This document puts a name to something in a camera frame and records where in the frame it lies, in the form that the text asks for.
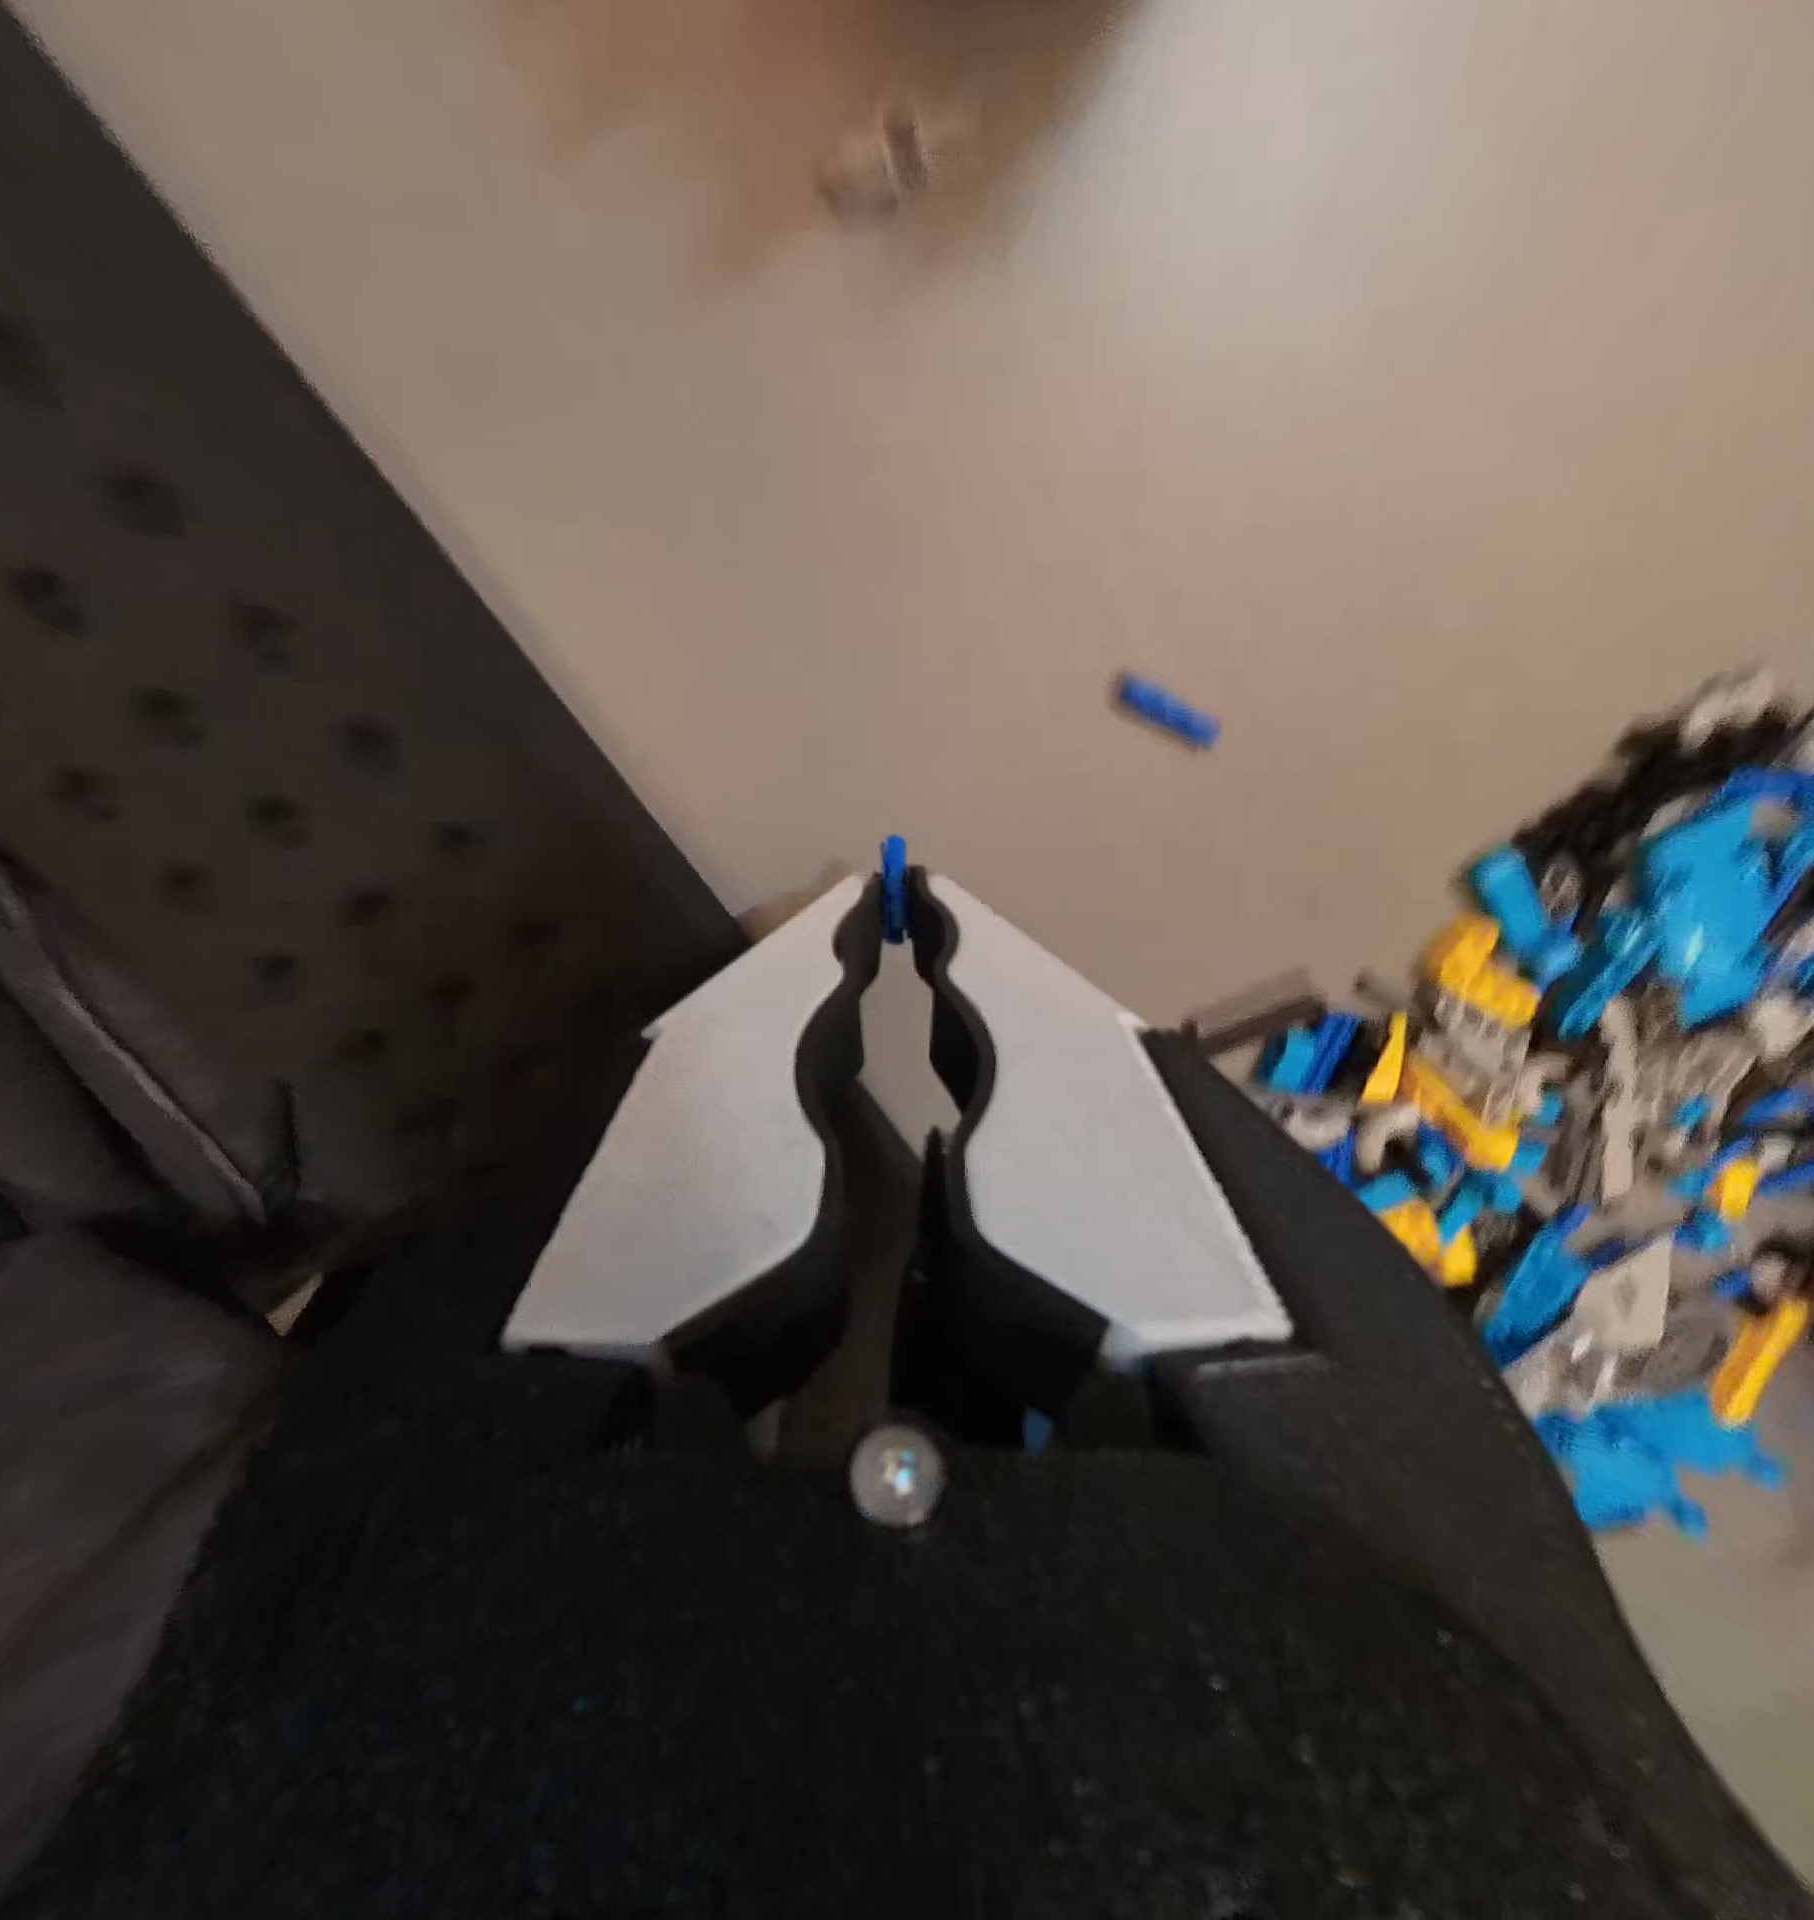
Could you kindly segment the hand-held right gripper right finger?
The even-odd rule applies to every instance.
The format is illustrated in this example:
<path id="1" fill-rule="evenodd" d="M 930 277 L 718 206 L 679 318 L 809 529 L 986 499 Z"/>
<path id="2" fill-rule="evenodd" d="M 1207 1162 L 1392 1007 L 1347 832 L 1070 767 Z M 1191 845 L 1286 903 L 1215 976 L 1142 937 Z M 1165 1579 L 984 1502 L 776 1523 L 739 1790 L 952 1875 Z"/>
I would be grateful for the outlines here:
<path id="1" fill-rule="evenodd" d="M 957 1110 L 930 1175 L 943 1334 L 999 1379 L 1288 1347 L 1150 1028 L 951 877 L 910 869 L 904 903 Z"/>

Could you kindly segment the grey desk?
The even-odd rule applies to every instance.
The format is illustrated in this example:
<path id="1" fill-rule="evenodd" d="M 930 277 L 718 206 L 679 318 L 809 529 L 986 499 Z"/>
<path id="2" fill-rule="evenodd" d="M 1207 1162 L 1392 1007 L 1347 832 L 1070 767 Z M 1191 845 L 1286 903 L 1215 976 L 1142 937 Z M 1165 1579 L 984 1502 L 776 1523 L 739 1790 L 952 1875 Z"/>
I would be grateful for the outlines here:
<path id="1" fill-rule="evenodd" d="M 1814 653 L 1814 4 L 19 18 L 731 905 L 1181 1015 Z"/>

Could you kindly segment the black perforated chair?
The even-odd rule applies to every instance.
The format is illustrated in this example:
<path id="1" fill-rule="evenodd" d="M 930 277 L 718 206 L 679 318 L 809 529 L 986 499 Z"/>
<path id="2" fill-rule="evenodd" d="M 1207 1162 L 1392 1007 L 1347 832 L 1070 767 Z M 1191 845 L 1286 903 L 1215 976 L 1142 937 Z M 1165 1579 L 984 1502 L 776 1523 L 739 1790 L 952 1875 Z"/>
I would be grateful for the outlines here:
<path id="1" fill-rule="evenodd" d="M 743 942 L 0 4 L 0 1254 L 493 1342 Z"/>

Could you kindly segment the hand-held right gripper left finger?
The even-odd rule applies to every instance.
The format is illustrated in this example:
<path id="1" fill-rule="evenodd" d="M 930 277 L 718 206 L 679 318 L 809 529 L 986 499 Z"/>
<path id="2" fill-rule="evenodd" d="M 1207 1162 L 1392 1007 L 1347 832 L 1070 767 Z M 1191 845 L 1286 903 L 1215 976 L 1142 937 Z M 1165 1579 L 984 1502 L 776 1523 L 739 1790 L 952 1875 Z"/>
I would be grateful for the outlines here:
<path id="1" fill-rule="evenodd" d="M 841 879 L 646 1028 L 505 1355 L 705 1380 L 739 1414 L 806 1385 L 850 1313 L 841 1123 L 882 948 L 882 877 Z"/>

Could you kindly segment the pile of building parts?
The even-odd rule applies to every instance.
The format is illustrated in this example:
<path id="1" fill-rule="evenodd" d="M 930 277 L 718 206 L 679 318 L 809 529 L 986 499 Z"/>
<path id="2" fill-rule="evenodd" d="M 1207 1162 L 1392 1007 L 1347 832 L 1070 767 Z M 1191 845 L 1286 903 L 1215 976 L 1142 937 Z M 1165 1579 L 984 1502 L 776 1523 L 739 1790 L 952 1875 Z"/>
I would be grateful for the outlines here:
<path id="1" fill-rule="evenodd" d="M 1403 985 L 1215 1040 L 1465 1313 L 1599 1535 L 1697 1481 L 1814 1347 L 1814 697 L 1725 674 L 1478 853 Z"/>

